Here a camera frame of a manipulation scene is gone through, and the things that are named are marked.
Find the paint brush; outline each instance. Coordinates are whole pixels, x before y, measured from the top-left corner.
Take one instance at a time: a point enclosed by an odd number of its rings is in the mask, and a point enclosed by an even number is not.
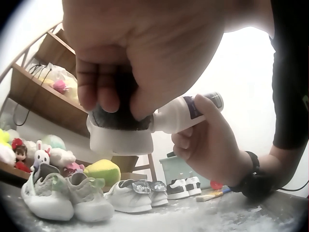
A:
[[[230,192],[230,191],[231,190],[229,188],[227,188],[227,189],[224,189],[220,192],[211,192],[211,193],[208,193],[208,194],[203,195],[203,196],[197,196],[197,197],[195,197],[195,199],[196,199],[197,202],[204,202],[204,201],[208,201],[208,200],[220,197],[220,196],[222,196],[225,193]]]

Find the hand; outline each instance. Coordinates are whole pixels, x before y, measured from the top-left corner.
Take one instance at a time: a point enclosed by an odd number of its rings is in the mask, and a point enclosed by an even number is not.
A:
[[[76,53],[78,97],[86,110],[99,102],[119,108],[116,65],[138,84],[133,116],[143,119],[185,93],[200,77],[224,31],[221,1],[63,0],[63,26]]]
[[[175,155],[201,176],[236,186],[253,168],[249,155],[238,149],[229,124],[211,100],[197,95],[194,103],[206,120],[172,135]]]

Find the cable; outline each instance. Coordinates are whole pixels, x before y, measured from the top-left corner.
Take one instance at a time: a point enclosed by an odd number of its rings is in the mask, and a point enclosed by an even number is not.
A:
[[[309,183],[309,180],[307,181],[307,183],[303,187],[298,188],[298,189],[286,189],[286,188],[280,188],[280,189],[284,190],[284,191],[288,191],[288,192],[296,192],[296,191],[303,189],[308,183]]]
[[[41,67],[41,66],[42,66],[41,64],[36,64],[36,65],[34,65],[33,67],[30,68],[29,73],[32,75],[31,80],[34,78],[34,76],[35,76],[39,71],[41,71],[40,74],[39,74],[39,76],[38,76],[38,79],[39,79],[40,76],[41,76],[41,73],[42,73],[43,69],[47,68],[47,66],[44,66],[43,68],[39,69],[39,67]],[[42,83],[40,84],[40,87],[43,85],[43,83],[44,83],[46,77],[48,76],[48,74],[49,74],[51,71],[52,71],[52,69],[50,69],[50,70],[47,72],[47,74],[46,74],[46,76],[44,77]],[[37,91],[36,91],[36,93],[35,93],[35,95],[34,95],[34,99],[35,99],[36,95],[38,94],[38,92],[39,92],[39,89],[37,89]],[[29,113],[30,113],[30,109],[32,108],[33,103],[34,103],[34,99],[33,99],[32,103],[31,103],[31,105],[30,105],[30,107],[29,107],[29,110],[28,110],[28,112],[27,112],[27,115],[26,115],[26,118],[25,118],[24,122],[22,122],[21,124],[17,124],[16,118],[15,118],[15,116],[16,116],[16,110],[17,110],[17,107],[18,107],[19,104],[17,104],[17,105],[15,106],[14,112],[13,112],[13,122],[14,122],[14,124],[15,124],[16,126],[21,127],[21,126],[23,126],[23,125],[26,123],[27,118],[28,118]]]

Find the white bottle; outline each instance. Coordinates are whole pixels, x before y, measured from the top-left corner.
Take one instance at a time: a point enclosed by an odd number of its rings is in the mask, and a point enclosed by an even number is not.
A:
[[[209,98],[221,112],[223,110],[223,99],[217,92],[203,95]],[[167,134],[175,134],[192,127],[205,120],[195,107],[194,97],[180,96],[158,109],[153,114],[152,132],[163,131]]]

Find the yellow plush toy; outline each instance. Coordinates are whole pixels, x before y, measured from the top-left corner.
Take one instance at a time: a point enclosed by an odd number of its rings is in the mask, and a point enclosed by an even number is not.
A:
[[[110,160],[99,160],[94,164],[87,166],[84,173],[88,177],[105,179],[105,186],[111,187],[120,181],[120,169]]]
[[[8,143],[9,140],[10,140],[10,134],[0,129],[0,144],[12,149],[11,145]]]

